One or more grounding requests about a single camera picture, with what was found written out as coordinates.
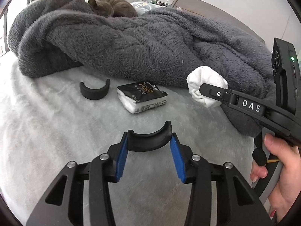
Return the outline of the person's right hand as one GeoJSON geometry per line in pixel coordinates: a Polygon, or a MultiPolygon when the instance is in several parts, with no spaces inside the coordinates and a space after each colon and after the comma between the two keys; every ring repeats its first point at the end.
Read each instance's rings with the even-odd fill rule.
{"type": "Polygon", "coordinates": [[[300,193],[300,153],[297,146],[292,147],[270,133],[265,135],[264,144],[283,163],[280,179],[268,197],[279,222],[300,193]]]}

